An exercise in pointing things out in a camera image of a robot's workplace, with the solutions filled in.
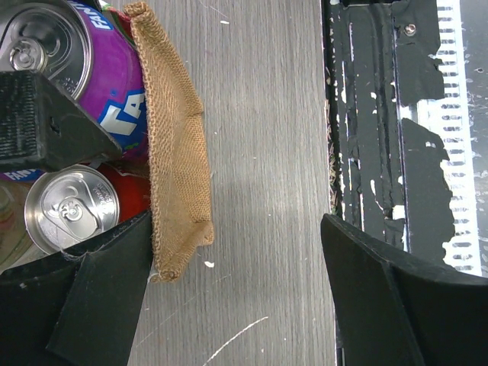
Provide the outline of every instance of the woven fabric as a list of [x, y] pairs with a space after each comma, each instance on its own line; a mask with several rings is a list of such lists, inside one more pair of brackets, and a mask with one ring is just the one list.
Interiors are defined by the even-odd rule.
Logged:
[[152, 281], [174, 281], [211, 244], [210, 171], [203, 105], [153, 10], [127, 5], [146, 88], [154, 260]]

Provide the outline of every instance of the scratch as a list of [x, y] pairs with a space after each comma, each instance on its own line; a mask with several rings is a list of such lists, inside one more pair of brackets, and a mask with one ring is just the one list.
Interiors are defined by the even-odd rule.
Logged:
[[[223, 277], [219, 278], [214, 283], [212, 283], [211, 286], [214, 286], [214, 285], [222, 282], [223, 280], [225, 280], [226, 278], [228, 278], [230, 276], [231, 276], [231, 274], [228, 274], [227, 276], [223, 276]], [[173, 314], [171, 314], [166, 319], [164, 319], [150, 334], [146, 335], [142, 341], [140, 341], [139, 343], [136, 344], [136, 348], [139, 347], [140, 345], [142, 345], [150, 336], [152, 336], [155, 333], [156, 330], [158, 330], [161, 326], [163, 326], [168, 320], [170, 320], [173, 316], [175, 316], [178, 313], [178, 311], [180, 311], [181, 309], [183, 309], [186, 305], [188, 305], [188, 303], [190, 303], [191, 301], [193, 301], [200, 294], [202, 294], [202, 293], [201, 292], [197, 293], [190, 300], [187, 300], [183, 305], [181, 305], [181, 307], [179, 309], [176, 309]]]
[[207, 360], [207, 362], [205, 362], [203, 364], [203, 366], [207, 366], [208, 363], [210, 361], [212, 361], [219, 353], [222, 352], [222, 350], [227, 347], [230, 343], [232, 343], [233, 341], [235, 341], [237, 338], [239, 338], [243, 333], [247, 332], [248, 330], [250, 330], [253, 326], [255, 326], [256, 324], [262, 322], [263, 320], [266, 320], [267, 318], [269, 318], [269, 316], [265, 316], [264, 318], [261, 318], [260, 320], [256, 320], [255, 322], [249, 324], [246, 328], [244, 328], [243, 330], [241, 330], [239, 333], [237, 333], [234, 337], [232, 337], [231, 339], [229, 339], [227, 342], [225, 342], [222, 347], [220, 347], [219, 349], [217, 349], [215, 351], [215, 353], [213, 355], [210, 356], [210, 358]]
[[213, 11], [215, 11], [216, 13], [218, 13], [218, 14], [222, 15], [223, 17], [225, 17], [225, 18], [229, 19], [229, 17], [228, 17], [228, 16], [226, 16], [226, 15], [225, 15], [223, 12], [221, 12], [219, 9], [215, 9], [213, 6], [210, 6], [210, 5], [205, 5], [205, 4], [204, 4], [204, 3], [203, 3], [201, 0], [198, 0], [198, 2], [200, 2], [200, 3], [201, 3], [203, 6], [204, 6], [204, 8], [206, 8], [206, 9], [210, 8], [210, 9], [212, 9]]

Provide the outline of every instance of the gray wooden table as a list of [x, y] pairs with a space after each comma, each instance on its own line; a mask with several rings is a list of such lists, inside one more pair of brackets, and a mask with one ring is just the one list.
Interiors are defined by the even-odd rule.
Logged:
[[148, 286], [129, 365], [332, 365], [319, 1], [149, 4], [205, 103], [217, 239]]

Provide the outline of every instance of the burlap bag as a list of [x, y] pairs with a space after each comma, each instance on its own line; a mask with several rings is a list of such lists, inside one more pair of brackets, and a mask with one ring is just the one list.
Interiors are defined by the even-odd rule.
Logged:
[[195, 249], [211, 244], [210, 173], [203, 105], [183, 62], [144, 2], [127, 5], [148, 111], [152, 281], [178, 279]]

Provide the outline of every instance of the burlap fabric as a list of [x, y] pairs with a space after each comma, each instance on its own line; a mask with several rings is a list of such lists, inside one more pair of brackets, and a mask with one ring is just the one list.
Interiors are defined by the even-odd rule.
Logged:
[[210, 172], [203, 105], [168, 35], [144, 2], [127, 5], [148, 111], [153, 250], [158, 275], [174, 281], [211, 244]]

